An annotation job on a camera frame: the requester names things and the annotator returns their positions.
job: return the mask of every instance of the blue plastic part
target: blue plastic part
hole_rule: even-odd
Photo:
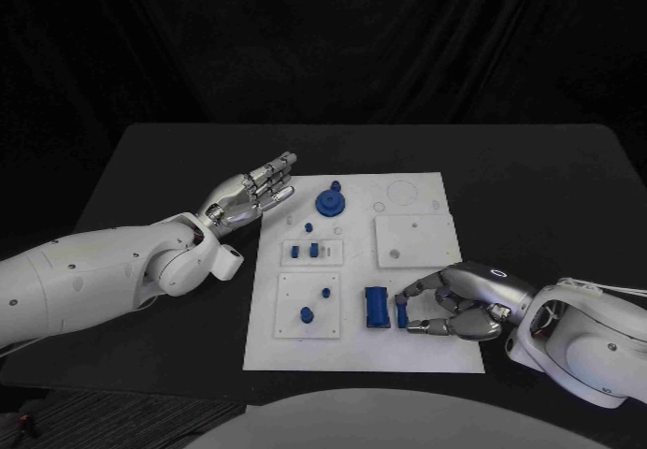
[[[314,201],[314,206],[324,217],[334,217],[345,211],[346,198],[342,195],[342,185],[339,181],[333,181],[330,190],[320,193],[317,200]]]
[[[407,304],[396,304],[395,308],[396,308],[396,312],[398,312],[398,327],[401,329],[407,329],[407,324],[408,324]]]
[[[368,287],[366,296],[366,327],[391,327],[386,308],[386,287]]]
[[[314,313],[313,313],[313,311],[310,310],[309,307],[304,307],[301,309],[301,321],[306,324],[310,324],[313,322],[313,320],[314,320]]]

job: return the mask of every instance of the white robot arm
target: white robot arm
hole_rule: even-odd
[[[407,305],[435,289],[440,305],[456,314],[409,322],[411,333],[483,341],[500,335],[502,323],[516,325],[506,344],[510,359],[546,372],[592,404],[615,408],[627,397],[647,403],[647,311],[601,287],[646,296],[641,290],[574,279],[536,293],[502,270],[461,262],[418,280],[395,302]]]
[[[196,215],[71,235],[2,261],[0,348],[95,326],[159,295],[185,295],[209,273],[232,279],[242,256],[219,238],[291,197],[296,161],[287,152],[229,179]]]

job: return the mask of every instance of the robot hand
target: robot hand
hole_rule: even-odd
[[[476,341],[496,339],[503,322],[519,325],[535,295],[528,283],[473,262],[460,262],[420,279],[396,295],[396,304],[407,305],[411,297],[431,289],[438,304],[454,316],[411,321],[407,331]]]
[[[212,191],[196,214],[216,238],[257,220],[293,196],[290,169],[297,154],[285,152],[281,157],[245,175],[229,178]]]

